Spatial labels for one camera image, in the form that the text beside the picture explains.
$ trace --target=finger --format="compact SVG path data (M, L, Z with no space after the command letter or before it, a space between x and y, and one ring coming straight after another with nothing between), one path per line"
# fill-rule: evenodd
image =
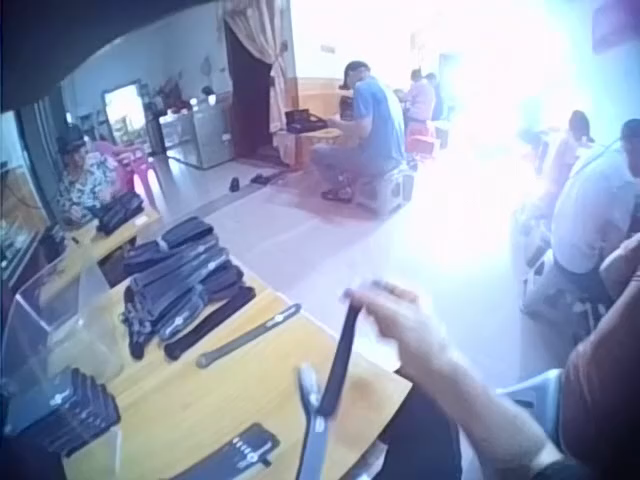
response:
M411 290L399 287L398 285L385 280L374 280L373 285L406 302L418 303L420 300L418 295Z
M344 296L353 304L363 307L369 315L374 317L376 323L382 318L396 318L403 312L406 303L397 297L372 288L349 289Z

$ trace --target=sandal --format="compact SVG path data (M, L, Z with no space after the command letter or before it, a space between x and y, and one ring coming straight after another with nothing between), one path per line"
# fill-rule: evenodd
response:
M349 187L331 188L322 192L321 197L328 202L351 203L353 191Z

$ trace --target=light blue t-shirt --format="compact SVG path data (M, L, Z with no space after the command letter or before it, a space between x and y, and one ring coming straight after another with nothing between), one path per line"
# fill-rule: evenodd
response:
M404 119L395 94L374 77L356 83L353 89L353 118L372 116L371 132L362 140L362 154L372 161L395 163L405 158Z

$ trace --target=curtain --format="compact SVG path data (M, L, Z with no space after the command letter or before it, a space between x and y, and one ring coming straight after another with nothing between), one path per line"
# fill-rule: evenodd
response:
M269 131L276 132L286 125L282 0L227 0L223 8L224 19L247 50L272 65Z

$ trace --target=wooden table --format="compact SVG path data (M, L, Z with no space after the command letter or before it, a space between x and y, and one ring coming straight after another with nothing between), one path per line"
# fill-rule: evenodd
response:
M160 218L154 209L145 206L142 213L132 218L109 236L96 232L97 220L68 232L67 251L56 263L58 272L40 292L41 302L56 296L82 273L89 262L98 262L134 238L143 228Z
M77 240L78 246L87 247L91 255L96 260L100 260L127 243L138 234L141 228L156 221L158 218L160 218L160 214L145 205L142 213L129 220L109 236L96 232L98 221L93 220L78 230L68 232L68 243L75 244L75 240Z
M311 148L317 144L355 146L357 140L346 136L337 128L324 128L315 132L294 134L276 132L274 145L285 163L296 169L309 166Z
M124 369L108 388L122 415L118 478L170 478L253 422L262 423L281 444L271 456L270 468L255 466L247 476L295 478L305 428L296 369L308 362L324 382L336 339L303 312L208 369L198 369L194 362L200 353L228 342L289 304L255 275L247 273L245 278L256 289L257 298L177 362L166 360L155 343L147 347L142 361L131 360L126 331L116 326ZM124 285L113 289L98 307L116 323L123 307L123 289ZM57 361L64 363L62 357ZM322 478L339 478L356 462L396 411L409 386L401 377L353 353L340 409L330 427ZM95 442L66 461L70 480L100 478L92 462L92 449L98 447Z

